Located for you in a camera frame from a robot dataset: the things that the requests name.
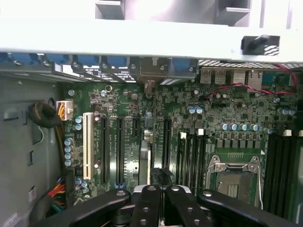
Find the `short black expansion slot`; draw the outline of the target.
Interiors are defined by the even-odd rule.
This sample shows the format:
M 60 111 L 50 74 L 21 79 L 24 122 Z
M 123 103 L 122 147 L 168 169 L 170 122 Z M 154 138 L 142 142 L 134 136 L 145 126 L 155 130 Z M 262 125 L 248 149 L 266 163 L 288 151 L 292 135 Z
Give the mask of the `short black expansion slot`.
M 141 119 L 134 117 L 132 119 L 132 137 L 139 138 L 141 136 Z

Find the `black case lock tab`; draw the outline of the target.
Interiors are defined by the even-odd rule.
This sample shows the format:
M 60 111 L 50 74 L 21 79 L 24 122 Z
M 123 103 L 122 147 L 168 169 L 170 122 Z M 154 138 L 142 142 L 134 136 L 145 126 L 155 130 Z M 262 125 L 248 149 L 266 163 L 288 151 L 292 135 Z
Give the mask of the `black case lock tab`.
M 279 44 L 280 36 L 244 36 L 241 41 L 241 50 L 243 55 L 278 56 Z

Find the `RAM slot white latches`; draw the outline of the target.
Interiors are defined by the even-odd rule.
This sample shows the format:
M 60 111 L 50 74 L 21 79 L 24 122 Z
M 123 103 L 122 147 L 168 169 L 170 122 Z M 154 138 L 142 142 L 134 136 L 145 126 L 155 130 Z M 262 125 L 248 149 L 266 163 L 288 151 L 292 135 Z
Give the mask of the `RAM slot white latches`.
M 197 136 L 196 195 L 199 194 L 203 186 L 204 144 L 204 135 Z
M 303 136 L 296 138 L 294 151 L 293 214 L 296 214 L 303 203 Z
M 278 216 L 284 215 L 284 202 L 285 202 L 285 184 L 286 177 L 288 176 L 289 158 L 291 155 L 291 136 L 282 136 L 278 141 L 278 160 L 277 160 L 277 171 L 276 171 L 276 214 Z
M 185 185 L 184 183 L 184 167 L 187 153 L 187 133 L 180 132 L 178 139 L 178 184 Z

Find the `silver rear port block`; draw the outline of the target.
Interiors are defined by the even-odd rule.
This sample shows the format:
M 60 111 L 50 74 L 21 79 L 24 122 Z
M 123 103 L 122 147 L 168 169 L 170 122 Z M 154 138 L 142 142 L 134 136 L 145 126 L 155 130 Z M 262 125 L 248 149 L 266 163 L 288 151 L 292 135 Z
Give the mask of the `silver rear port block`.
M 245 77 L 246 71 L 245 70 L 235 70 L 233 72 L 233 84 L 234 85 L 245 85 Z
M 212 83 L 212 70 L 211 69 L 201 69 L 200 74 L 200 83 L 201 84 L 211 84 Z
M 248 85 L 251 87 L 261 87 L 263 72 L 259 70 L 250 70 L 248 75 Z
M 215 70 L 214 71 L 214 83 L 217 85 L 226 84 L 226 71 L 225 70 Z

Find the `white power connector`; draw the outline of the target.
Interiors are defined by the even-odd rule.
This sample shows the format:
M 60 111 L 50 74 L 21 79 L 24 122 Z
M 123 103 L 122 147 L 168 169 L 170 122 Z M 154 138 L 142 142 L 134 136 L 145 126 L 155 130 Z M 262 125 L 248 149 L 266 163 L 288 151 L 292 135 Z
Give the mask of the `white power connector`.
M 73 101 L 56 101 L 56 111 L 62 121 L 69 121 L 73 118 Z

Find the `white expansion slot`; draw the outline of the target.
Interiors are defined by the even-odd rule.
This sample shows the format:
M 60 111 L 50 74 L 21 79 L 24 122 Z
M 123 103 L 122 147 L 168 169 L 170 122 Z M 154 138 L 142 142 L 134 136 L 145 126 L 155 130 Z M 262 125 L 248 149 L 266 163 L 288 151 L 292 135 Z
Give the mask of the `white expansion slot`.
M 86 112 L 83 114 L 83 178 L 91 180 L 93 175 L 93 156 L 94 156 L 94 139 L 93 139 L 93 113 Z

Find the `black open PC case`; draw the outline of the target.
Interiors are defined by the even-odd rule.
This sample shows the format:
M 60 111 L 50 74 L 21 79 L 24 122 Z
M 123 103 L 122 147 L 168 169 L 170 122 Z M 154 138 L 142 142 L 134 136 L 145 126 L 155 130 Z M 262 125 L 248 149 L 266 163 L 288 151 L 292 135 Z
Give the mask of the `black open PC case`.
M 242 54 L 242 38 L 260 35 L 280 36 L 278 56 Z M 74 172 L 65 165 L 65 121 L 56 111 L 56 101 L 64 101 L 63 85 L 144 88 L 140 60 L 151 57 L 161 61 L 162 77 L 156 86 L 200 83 L 203 68 L 212 70 L 211 84 L 214 71 L 225 70 L 224 85 L 233 83 L 235 70 L 246 71 L 245 85 L 250 70 L 289 73 L 298 94 L 299 137 L 303 136 L 303 56 L 295 55 L 302 51 L 299 31 L 97 19 L 29 27 L 0 19 L 0 227 L 35 227 L 38 221 L 76 206 Z M 293 214 L 292 198 L 288 218 L 281 218 L 303 227 L 303 203 Z

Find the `blue rear port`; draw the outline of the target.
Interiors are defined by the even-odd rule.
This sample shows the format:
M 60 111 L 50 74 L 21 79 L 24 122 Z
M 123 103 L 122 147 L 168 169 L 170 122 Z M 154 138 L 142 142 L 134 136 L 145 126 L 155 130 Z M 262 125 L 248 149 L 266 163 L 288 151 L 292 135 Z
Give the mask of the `blue rear port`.
M 265 71 L 262 76 L 262 85 L 289 86 L 290 74 L 276 71 Z

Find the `green motherboard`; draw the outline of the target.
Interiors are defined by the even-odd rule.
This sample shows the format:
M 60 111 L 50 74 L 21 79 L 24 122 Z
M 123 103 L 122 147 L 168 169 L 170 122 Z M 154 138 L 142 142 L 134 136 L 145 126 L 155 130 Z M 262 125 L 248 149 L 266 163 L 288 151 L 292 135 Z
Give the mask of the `green motherboard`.
M 64 157 L 67 168 L 74 172 L 73 204 L 78 205 L 110 189 L 127 189 L 134 192 L 143 184 L 140 169 L 140 147 L 143 139 L 143 113 L 147 99 L 143 87 L 137 84 L 75 83 L 62 86 L 64 100 L 73 101 L 73 118 L 64 122 Z M 153 168 L 164 169 L 164 119 L 171 119 L 171 145 L 169 169 L 173 184 L 178 184 L 178 139 L 180 132 L 195 129 L 192 155 L 193 194 L 196 194 L 197 136 L 211 130 L 211 150 L 208 160 L 218 155 L 221 161 L 249 161 L 253 156 L 261 162 L 261 193 L 263 209 L 267 210 L 267 154 L 270 134 L 276 133 L 276 152 L 271 213 L 276 214 L 276 171 L 278 141 L 282 136 L 297 135 L 297 90 L 289 86 L 201 84 L 194 80 L 173 86 L 163 83 L 156 86 L 153 98 L 155 127 L 152 146 Z M 83 114 L 93 113 L 93 175 L 83 178 Z M 109 181 L 100 179 L 101 118 L 109 120 L 110 165 Z M 116 185 L 116 119 L 125 121 L 124 183 Z M 141 136 L 132 137 L 132 119 L 141 119 Z

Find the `CPU socket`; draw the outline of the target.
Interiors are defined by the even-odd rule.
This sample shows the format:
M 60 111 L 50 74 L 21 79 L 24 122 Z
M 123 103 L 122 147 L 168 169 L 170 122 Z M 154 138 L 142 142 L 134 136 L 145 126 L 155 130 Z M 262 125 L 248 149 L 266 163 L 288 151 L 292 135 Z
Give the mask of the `CPU socket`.
M 253 156 L 249 161 L 210 159 L 205 175 L 205 188 L 263 208 L 261 193 L 261 162 Z

